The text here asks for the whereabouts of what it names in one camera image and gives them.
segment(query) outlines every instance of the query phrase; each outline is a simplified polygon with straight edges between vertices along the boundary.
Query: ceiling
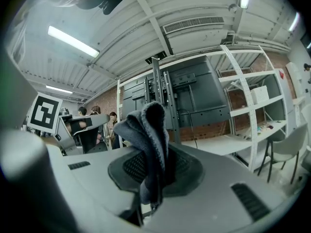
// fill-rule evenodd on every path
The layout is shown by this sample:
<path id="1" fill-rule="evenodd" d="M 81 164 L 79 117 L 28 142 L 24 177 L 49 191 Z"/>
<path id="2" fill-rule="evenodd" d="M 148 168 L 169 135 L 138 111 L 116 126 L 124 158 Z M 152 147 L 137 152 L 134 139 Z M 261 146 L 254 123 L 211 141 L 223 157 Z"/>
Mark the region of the ceiling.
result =
<path id="1" fill-rule="evenodd" d="M 238 0 L 123 0 L 108 16 L 99 8 L 81 10 L 44 3 L 29 13 L 26 54 L 19 68 L 38 91 L 85 103 L 116 85 L 118 79 L 124 81 L 150 69 L 145 59 L 162 51 L 168 57 L 160 63 L 215 50 L 220 44 L 231 48 L 258 45 L 258 39 L 269 41 L 262 44 L 264 49 L 289 51 L 285 46 L 290 46 L 295 38 L 295 31 L 288 31 L 295 11 L 286 0 L 250 0 L 247 10 L 235 10 L 233 4 L 237 3 Z M 163 30 L 167 24 L 195 17 L 222 17 L 224 23 L 168 34 Z M 100 54 L 92 58 L 48 36 L 50 25 L 98 49 Z M 49 90 L 46 84 L 73 93 Z"/>

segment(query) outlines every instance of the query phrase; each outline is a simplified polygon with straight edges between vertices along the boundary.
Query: air conditioning vent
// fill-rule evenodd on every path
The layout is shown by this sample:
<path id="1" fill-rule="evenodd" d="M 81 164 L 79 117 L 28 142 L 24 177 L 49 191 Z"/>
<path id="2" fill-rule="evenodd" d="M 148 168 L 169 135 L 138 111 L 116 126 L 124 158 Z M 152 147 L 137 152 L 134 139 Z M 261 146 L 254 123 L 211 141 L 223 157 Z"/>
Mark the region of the air conditioning vent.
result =
<path id="1" fill-rule="evenodd" d="M 212 24 L 224 24 L 224 19 L 222 17 L 196 17 L 187 20 L 182 20 L 178 22 L 173 22 L 163 26 L 166 34 L 172 33 L 178 30 L 202 26 L 202 25 L 212 25 Z"/>

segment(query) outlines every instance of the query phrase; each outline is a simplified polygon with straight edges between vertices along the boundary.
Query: dark hair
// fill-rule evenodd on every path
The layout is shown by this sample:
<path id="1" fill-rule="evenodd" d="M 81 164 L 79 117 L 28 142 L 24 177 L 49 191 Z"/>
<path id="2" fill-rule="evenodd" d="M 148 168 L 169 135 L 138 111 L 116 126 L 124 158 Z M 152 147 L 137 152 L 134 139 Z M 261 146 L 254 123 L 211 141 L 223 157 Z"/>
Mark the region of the dark hair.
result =
<path id="1" fill-rule="evenodd" d="M 83 107 L 83 106 L 81 106 L 78 111 L 80 111 L 81 114 L 84 115 L 84 116 L 86 115 L 86 112 L 87 112 L 86 108 Z"/>
<path id="2" fill-rule="evenodd" d="M 101 108 L 98 105 L 95 105 L 91 109 L 93 112 L 97 112 L 98 114 L 101 113 Z"/>
<path id="3" fill-rule="evenodd" d="M 115 112 L 111 112 L 111 113 L 109 114 L 109 116 L 116 117 L 116 116 L 117 116 L 117 114 L 116 114 Z"/>

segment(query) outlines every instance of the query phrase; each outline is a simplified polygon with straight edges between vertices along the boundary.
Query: wall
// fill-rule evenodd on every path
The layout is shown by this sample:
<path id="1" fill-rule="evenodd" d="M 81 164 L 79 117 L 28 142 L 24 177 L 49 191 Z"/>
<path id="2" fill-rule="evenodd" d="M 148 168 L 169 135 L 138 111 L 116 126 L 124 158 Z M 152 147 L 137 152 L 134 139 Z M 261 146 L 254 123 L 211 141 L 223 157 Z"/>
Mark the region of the wall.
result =
<path id="1" fill-rule="evenodd" d="M 117 113 L 117 87 L 113 87 L 112 89 L 106 91 L 105 93 L 92 100 L 90 103 L 86 104 L 85 107 L 88 114 L 91 112 L 91 108 L 95 105 L 98 105 L 101 108 L 102 114 L 110 114 L 110 112 Z"/>
<path id="2" fill-rule="evenodd" d="M 273 53 L 273 52 L 266 52 L 266 53 L 269 59 L 271 60 L 274 68 L 281 68 L 284 70 L 287 80 L 289 82 L 289 87 L 291 90 L 292 98 L 295 99 L 296 95 L 294 92 L 293 82 L 286 69 L 286 64 L 289 63 L 290 60 L 288 59 L 286 55 Z M 266 58 L 263 55 L 260 55 L 255 60 L 255 62 L 251 65 L 251 68 L 253 72 L 264 71 L 266 69 Z M 243 70 L 243 73 L 249 73 L 249 72 L 250 72 L 250 69 Z M 226 72 L 222 74 L 223 77 L 232 76 L 232 75 L 235 75 L 235 71 Z M 233 90 L 233 91 L 228 92 L 228 95 L 229 95 L 233 109 L 239 109 L 239 108 L 242 108 L 243 106 L 247 106 L 243 91 L 238 90 L 238 89 Z M 257 118 L 258 123 L 263 122 L 265 120 L 264 110 L 262 108 L 256 110 L 256 118 Z M 235 116 L 234 123 L 235 123 L 235 127 L 237 131 L 250 127 L 249 115 L 242 114 L 239 116 Z M 230 134 L 229 121 L 194 127 L 193 132 L 191 128 L 180 129 L 181 141 L 191 141 L 193 140 L 193 137 L 197 140 L 197 139 L 217 137 L 217 136 L 225 135 L 225 134 Z M 174 140 L 173 132 L 169 131 L 169 135 L 170 135 L 170 141 L 173 141 Z"/>
<path id="3" fill-rule="evenodd" d="M 268 57 L 270 58 L 273 66 L 275 68 L 282 68 L 285 72 L 287 80 L 289 81 L 289 87 L 292 92 L 293 99 L 296 98 L 294 87 L 292 80 L 289 76 L 289 73 L 286 69 L 286 64 L 289 63 L 289 59 L 286 55 L 281 55 L 277 53 L 267 52 Z M 259 56 L 256 61 L 251 65 L 251 68 L 254 72 L 262 71 L 266 68 L 266 61 L 264 56 Z M 226 76 L 235 75 L 235 72 L 227 72 Z M 229 98 L 232 103 L 233 109 L 241 108 L 243 105 L 246 106 L 246 100 L 244 93 L 241 90 L 234 90 L 230 91 Z M 90 112 L 92 106 L 98 105 L 101 108 L 102 113 L 109 114 L 110 112 L 117 110 L 117 88 L 112 88 L 111 90 L 103 93 L 102 95 L 98 96 L 96 99 L 91 101 L 86 105 L 87 113 Z M 256 110 L 256 117 L 258 122 L 264 121 L 264 111 L 263 109 Z M 237 130 L 245 129 L 250 127 L 250 121 L 248 114 L 240 115 L 234 117 L 235 126 Z M 195 139 L 204 139 L 204 138 L 212 138 L 217 137 L 224 134 L 230 134 L 230 125 L 229 121 L 214 123 L 214 124 L 207 124 L 199 127 L 194 127 L 193 132 L 191 128 L 181 128 L 180 135 L 182 141 L 191 141 L 193 140 L 193 135 Z M 173 141 L 173 132 L 169 131 L 170 141 Z"/>
<path id="4" fill-rule="evenodd" d="M 68 101 L 64 101 L 62 103 L 62 107 L 66 107 L 69 110 L 69 113 L 73 116 L 78 116 L 78 104 L 77 103 L 72 103 L 72 102 L 68 102 Z"/>
<path id="5" fill-rule="evenodd" d="M 306 103 L 311 102 L 311 84 L 308 83 L 308 80 L 310 78 L 310 72 L 304 71 L 303 65 L 305 63 L 311 65 L 311 58 L 308 55 L 306 48 L 301 43 L 300 39 L 296 40 L 291 45 L 292 51 L 287 55 L 289 60 L 296 64 L 300 71 L 300 75 L 302 77 L 302 88 L 303 90 L 308 89 L 309 92 L 305 94 Z"/>

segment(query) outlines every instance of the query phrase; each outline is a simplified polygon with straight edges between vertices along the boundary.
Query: cable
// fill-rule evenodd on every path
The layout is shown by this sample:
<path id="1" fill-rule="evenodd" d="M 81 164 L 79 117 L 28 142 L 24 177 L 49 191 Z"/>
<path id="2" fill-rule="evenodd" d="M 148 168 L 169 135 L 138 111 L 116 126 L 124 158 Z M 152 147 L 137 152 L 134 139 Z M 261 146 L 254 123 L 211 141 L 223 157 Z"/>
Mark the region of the cable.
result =
<path id="1" fill-rule="evenodd" d="M 193 139 L 194 139 L 194 142 L 195 142 L 195 145 L 196 145 L 196 149 L 198 149 L 198 145 L 197 145 L 197 143 L 196 143 L 195 135 L 194 135 L 194 132 L 193 132 L 193 125 L 192 125 L 191 115 L 190 115 L 190 112 L 189 112 L 189 111 L 187 111 L 187 113 L 189 114 L 189 117 L 190 117 L 190 124 L 191 124 L 192 136 L 193 136 Z"/>

